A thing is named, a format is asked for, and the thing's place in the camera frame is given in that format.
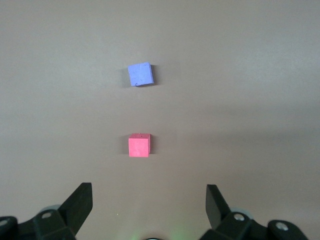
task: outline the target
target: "beige surface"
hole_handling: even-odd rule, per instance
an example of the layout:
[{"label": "beige surface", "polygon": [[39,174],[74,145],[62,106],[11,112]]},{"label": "beige surface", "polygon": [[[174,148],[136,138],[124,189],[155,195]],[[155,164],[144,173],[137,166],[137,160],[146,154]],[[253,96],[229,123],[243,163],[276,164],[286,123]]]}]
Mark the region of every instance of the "beige surface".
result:
[{"label": "beige surface", "polygon": [[[206,184],[320,235],[320,1],[0,1],[0,216],[92,182],[79,240],[196,240]],[[149,61],[156,85],[130,87]],[[153,135],[129,158],[131,133]]]}]

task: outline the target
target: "block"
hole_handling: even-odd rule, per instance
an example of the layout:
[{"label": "block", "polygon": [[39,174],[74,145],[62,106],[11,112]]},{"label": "block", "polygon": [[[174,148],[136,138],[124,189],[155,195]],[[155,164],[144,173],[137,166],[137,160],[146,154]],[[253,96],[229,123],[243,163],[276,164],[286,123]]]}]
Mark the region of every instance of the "block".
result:
[{"label": "block", "polygon": [[149,157],[150,136],[149,133],[131,134],[129,137],[129,157]]},{"label": "block", "polygon": [[153,84],[151,65],[149,62],[138,63],[128,67],[131,86]]}]

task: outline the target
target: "black plastic part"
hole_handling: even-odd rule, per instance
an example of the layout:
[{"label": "black plastic part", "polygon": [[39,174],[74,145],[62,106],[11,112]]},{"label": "black plastic part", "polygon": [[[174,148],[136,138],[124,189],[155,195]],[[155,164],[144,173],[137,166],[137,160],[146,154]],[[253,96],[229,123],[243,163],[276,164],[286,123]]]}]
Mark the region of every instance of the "black plastic part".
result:
[{"label": "black plastic part", "polygon": [[42,211],[33,218],[37,240],[76,240],[57,210]]},{"label": "black plastic part", "polygon": [[18,221],[14,216],[0,217],[0,240],[10,240],[15,236]]},{"label": "black plastic part", "polygon": [[45,210],[20,223],[0,217],[0,240],[75,240],[93,207],[92,185],[82,183],[58,210]]},{"label": "black plastic part", "polygon": [[205,211],[212,229],[216,229],[221,221],[231,213],[217,185],[206,186]]},{"label": "black plastic part", "polygon": [[247,235],[251,227],[251,220],[249,217],[241,213],[244,220],[236,220],[237,212],[229,213],[216,228],[216,232],[228,236],[233,240],[242,240]]},{"label": "black plastic part", "polygon": [[[273,220],[264,227],[243,213],[231,212],[216,185],[207,185],[205,210],[212,229],[200,240],[308,240],[291,222]],[[278,229],[279,222],[288,229]]]},{"label": "black plastic part", "polygon": [[58,211],[65,224],[76,235],[91,212],[92,207],[92,185],[84,182],[59,207]]},{"label": "black plastic part", "polygon": [[[285,224],[288,230],[278,229],[277,223]],[[268,223],[268,229],[277,240],[308,240],[304,233],[296,225],[288,221],[272,220]]]},{"label": "black plastic part", "polygon": [[233,239],[210,229],[206,231],[206,233],[200,238],[200,240],[233,240]]}]

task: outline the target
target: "cube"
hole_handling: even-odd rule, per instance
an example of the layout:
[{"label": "cube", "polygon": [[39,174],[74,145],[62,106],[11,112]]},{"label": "cube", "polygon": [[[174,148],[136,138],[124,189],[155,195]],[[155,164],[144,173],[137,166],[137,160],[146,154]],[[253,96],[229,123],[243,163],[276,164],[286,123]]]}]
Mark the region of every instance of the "cube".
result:
[{"label": "cube", "polygon": [[129,137],[129,157],[149,157],[150,134],[133,133]]},{"label": "cube", "polygon": [[153,84],[151,65],[149,62],[143,62],[128,67],[131,86],[141,86]]}]

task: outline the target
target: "screw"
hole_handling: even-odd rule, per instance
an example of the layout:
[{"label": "screw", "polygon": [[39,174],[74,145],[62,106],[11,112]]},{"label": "screw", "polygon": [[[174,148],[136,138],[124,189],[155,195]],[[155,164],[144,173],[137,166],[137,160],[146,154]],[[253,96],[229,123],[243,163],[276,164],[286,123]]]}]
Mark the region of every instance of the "screw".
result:
[{"label": "screw", "polygon": [[43,219],[47,219],[47,218],[50,218],[50,217],[51,217],[51,212],[46,212],[41,216],[41,218],[43,218]]},{"label": "screw", "polygon": [[8,220],[2,220],[0,221],[0,227],[6,225],[8,223]]},{"label": "screw", "polygon": [[289,228],[287,225],[285,225],[283,222],[277,222],[275,224],[275,226],[279,229],[279,230],[282,230],[282,231],[288,231]]},{"label": "screw", "polygon": [[236,213],[234,215],[234,219],[237,220],[237,221],[244,221],[245,217],[243,215],[241,215],[240,213]]}]

